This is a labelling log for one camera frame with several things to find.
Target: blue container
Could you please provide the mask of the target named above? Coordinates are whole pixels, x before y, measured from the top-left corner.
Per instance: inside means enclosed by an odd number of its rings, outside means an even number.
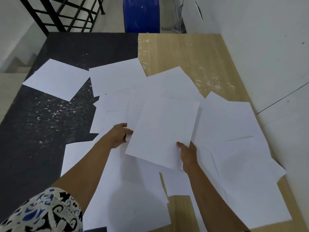
[[[123,0],[126,32],[160,33],[159,0]]]

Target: dark speckled surface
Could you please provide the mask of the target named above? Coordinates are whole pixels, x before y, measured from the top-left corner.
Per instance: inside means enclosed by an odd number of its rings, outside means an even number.
[[[49,58],[79,68],[137,58],[138,34],[50,33],[29,75]],[[93,140],[90,79],[64,101],[22,86],[0,125],[0,222],[59,177],[66,144]]]

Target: person's left hand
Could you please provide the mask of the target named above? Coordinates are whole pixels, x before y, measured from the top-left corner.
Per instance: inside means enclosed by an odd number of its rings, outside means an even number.
[[[121,144],[126,142],[126,134],[132,135],[133,131],[127,129],[127,123],[117,124],[108,131],[102,138],[107,146],[117,148]]]

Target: light wood tabletop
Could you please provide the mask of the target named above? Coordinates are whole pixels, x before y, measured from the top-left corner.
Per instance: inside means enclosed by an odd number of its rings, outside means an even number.
[[[220,34],[139,34],[138,58],[147,76],[180,66],[204,97],[213,91],[229,101],[251,102]],[[251,231],[308,231],[285,177],[278,186],[293,220]],[[168,199],[172,224],[154,231],[199,231],[190,197]]]

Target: black and white patterned fabric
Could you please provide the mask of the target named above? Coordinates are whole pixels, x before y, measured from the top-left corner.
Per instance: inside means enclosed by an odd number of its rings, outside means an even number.
[[[76,200],[59,188],[29,199],[0,224],[0,232],[82,232],[83,213]]]

